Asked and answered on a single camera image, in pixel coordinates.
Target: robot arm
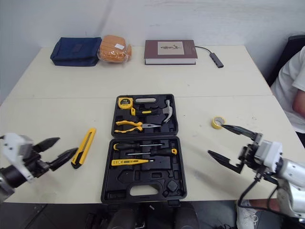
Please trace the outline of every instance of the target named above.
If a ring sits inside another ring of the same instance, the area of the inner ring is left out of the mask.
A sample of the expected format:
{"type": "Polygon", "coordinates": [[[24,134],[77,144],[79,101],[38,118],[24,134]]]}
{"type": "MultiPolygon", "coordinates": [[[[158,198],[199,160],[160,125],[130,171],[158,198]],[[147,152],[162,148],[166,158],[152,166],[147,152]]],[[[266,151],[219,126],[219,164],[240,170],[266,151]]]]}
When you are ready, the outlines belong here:
{"type": "Polygon", "coordinates": [[[255,180],[259,181],[264,178],[276,184],[280,213],[304,221],[305,166],[282,158],[282,143],[263,140],[259,145],[262,134],[234,125],[223,125],[223,127],[235,134],[242,134],[251,138],[254,141],[253,144],[248,144],[248,146],[242,148],[238,157],[241,163],[236,166],[230,164],[230,159],[223,155],[210,150],[208,153],[221,165],[237,173],[241,173],[244,164],[246,164],[256,172],[255,180]]]}
{"type": "Polygon", "coordinates": [[[1,139],[4,139],[3,155],[11,165],[0,168],[0,203],[11,196],[15,188],[24,182],[32,182],[34,177],[40,177],[49,169],[52,171],[58,169],[77,151],[77,148],[73,148],[60,154],[52,162],[43,162],[40,152],[52,147],[59,137],[48,138],[34,146],[30,138],[15,133],[8,133],[1,139]]]}

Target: pliers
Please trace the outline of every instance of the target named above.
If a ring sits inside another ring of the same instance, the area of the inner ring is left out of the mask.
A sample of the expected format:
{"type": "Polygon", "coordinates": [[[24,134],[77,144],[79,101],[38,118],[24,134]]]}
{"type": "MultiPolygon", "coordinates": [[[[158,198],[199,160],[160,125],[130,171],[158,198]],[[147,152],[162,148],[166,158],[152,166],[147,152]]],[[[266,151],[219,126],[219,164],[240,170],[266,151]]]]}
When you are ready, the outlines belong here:
{"type": "Polygon", "coordinates": [[[127,121],[127,120],[123,120],[123,121],[118,121],[115,123],[116,125],[133,125],[135,126],[134,128],[131,128],[129,130],[115,130],[115,132],[117,133],[128,133],[131,132],[133,130],[139,130],[142,131],[144,128],[155,128],[155,127],[160,127],[161,125],[155,125],[155,124],[150,124],[150,123],[142,123],[142,122],[131,122],[131,121],[127,121]]]}

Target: white wall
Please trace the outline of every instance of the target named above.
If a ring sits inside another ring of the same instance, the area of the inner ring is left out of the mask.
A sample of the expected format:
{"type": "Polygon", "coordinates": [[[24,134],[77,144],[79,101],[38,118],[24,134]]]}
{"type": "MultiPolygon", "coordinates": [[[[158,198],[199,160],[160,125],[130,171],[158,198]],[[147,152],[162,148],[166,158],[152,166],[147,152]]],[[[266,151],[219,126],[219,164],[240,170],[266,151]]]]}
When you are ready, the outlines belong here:
{"type": "Polygon", "coordinates": [[[288,36],[305,34],[304,0],[0,0],[0,103],[40,47],[116,34],[246,45],[267,76],[288,36]]]}

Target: book cover illustration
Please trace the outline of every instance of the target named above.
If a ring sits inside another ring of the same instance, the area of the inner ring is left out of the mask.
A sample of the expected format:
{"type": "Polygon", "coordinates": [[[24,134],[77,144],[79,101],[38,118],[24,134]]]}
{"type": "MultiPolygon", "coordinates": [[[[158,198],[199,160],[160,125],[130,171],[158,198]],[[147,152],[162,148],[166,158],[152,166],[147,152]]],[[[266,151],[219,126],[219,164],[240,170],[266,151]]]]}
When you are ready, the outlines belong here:
{"type": "Polygon", "coordinates": [[[182,42],[158,42],[158,55],[184,55],[182,42]]]}

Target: plastic bag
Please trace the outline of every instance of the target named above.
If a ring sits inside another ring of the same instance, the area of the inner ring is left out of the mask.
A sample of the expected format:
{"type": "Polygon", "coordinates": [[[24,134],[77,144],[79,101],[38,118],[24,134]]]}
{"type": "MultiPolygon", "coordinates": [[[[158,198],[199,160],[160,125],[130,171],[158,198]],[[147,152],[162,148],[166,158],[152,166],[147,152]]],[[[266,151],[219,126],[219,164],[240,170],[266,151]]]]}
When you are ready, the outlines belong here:
{"type": "Polygon", "coordinates": [[[132,47],[130,44],[126,45],[126,41],[122,37],[106,35],[102,39],[97,55],[103,61],[122,63],[131,58],[132,47]]]}

